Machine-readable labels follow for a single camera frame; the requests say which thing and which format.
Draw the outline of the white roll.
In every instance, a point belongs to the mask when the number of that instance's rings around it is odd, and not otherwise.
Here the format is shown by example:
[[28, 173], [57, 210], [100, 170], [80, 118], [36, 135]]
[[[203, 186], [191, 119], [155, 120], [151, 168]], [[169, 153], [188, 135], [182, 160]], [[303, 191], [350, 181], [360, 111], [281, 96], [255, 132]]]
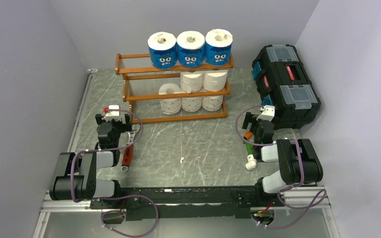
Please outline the white roll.
[[[182, 90], [179, 85], [174, 83], [166, 83], [159, 88], [159, 95], [179, 94]], [[181, 98], [161, 99], [160, 106], [163, 114], [173, 115], [178, 113], [182, 108]]]
[[180, 87], [186, 93], [198, 92], [203, 85], [203, 72], [181, 72]]
[[222, 107], [223, 95], [205, 96], [202, 99], [202, 107], [207, 111], [217, 111]]
[[201, 108], [202, 97], [183, 97], [182, 109], [186, 112], [196, 112]]

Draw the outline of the white roll sideways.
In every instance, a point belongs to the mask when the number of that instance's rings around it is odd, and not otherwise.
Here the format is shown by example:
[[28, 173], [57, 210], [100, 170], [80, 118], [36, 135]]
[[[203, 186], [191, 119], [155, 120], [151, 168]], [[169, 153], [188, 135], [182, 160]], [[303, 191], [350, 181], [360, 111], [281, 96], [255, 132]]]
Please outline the white roll sideways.
[[224, 89], [228, 70], [209, 70], [204, 72], [203, 84], [205, 90], [218, 92]]

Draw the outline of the orange wooden two-tier shelf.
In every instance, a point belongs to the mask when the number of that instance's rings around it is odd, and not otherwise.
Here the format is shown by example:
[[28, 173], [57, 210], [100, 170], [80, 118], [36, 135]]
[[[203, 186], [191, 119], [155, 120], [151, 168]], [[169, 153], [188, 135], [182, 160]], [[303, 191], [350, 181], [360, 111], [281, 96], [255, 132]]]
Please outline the orange wooden two-tier shelf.
[[218, 92], [184, 92], [159, 95], [159, 88], [165, 83], [179, 83], [181, 72], [205, 72], [209, 70], [231, 69], [234, 66], [233, 59], [230, 59], [225, 66], [211, 66], [204, 63], [196, 68], [186, 68], [181, 65], [176, 65], [167, 70], [157, 69], [153, 66], [125, 67], [123, 62], [123, 60], [146, 59], [149, 57], [150, 55], [148, 53], [132, 55], [117, 54], [116, 56], [115, 73], [123, 78], [123, 100], [129, 104], [129, 109], [132, 111], [137, 109], [136, 102], [138, 101], [198, 96], [225, 96], [230, 94], [230, 84], [228, 80], [226, 80], [224, 89]]

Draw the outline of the blue roll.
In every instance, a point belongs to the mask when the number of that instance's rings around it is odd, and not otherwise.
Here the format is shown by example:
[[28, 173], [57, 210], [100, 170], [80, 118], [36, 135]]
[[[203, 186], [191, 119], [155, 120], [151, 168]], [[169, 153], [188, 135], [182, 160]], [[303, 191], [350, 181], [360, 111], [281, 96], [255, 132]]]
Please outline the blue roll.
[[212, 66], [225, 65], [231, 55], [232, 34], [224, 29], [212, 29], [205, 36], [205, 62]]
[[147, 40], [151, 63], [158, 69], [171, 69], [177, 63], [177, 39], [168, 32], [156, 32]]
[[180, 65], [195, 68], [202, 65], [205, 37], [198, 31], [184, 31], [177, 36], [177, 56]]

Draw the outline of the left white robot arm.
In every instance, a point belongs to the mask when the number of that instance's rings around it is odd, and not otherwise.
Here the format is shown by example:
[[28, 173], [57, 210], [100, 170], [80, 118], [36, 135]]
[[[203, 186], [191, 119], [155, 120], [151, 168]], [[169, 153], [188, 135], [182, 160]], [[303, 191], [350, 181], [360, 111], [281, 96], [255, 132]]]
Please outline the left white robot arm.
[[130, 115], [124, 119], [106, 119], [97, 114], [98, 143], [95, 152], [60, 153], [49, 188], [52, 200], [91, 200], [103, 198], [110, 208], [117, 208], [123, 201], [120, 184], [116, 180], [101, 180], [97, 172], [102, 168], [118, 165], [121, 151], [118, 149], [122, 133], [131, 132]]

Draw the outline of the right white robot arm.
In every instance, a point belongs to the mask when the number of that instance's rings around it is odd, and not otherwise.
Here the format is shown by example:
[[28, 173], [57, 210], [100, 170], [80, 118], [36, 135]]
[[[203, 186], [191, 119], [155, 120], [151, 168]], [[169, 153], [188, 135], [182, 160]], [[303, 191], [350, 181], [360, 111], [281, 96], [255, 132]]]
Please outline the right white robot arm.
[[295, 138], [274, 140], [273, 116], [273, 109], [265, 109], [259, 115], [246, 112], [242, 125], [243, 129], [250, 126], [242, 137], [248, 150], [245, 168], [251, 171], [259, 163], [278, 163], [278, 171], [261, 178], [261, 188], [253, 193], [254, 201], [260, 206], [267, 205], [273, 193], [323, 179], [323, 168], [312, 142]]

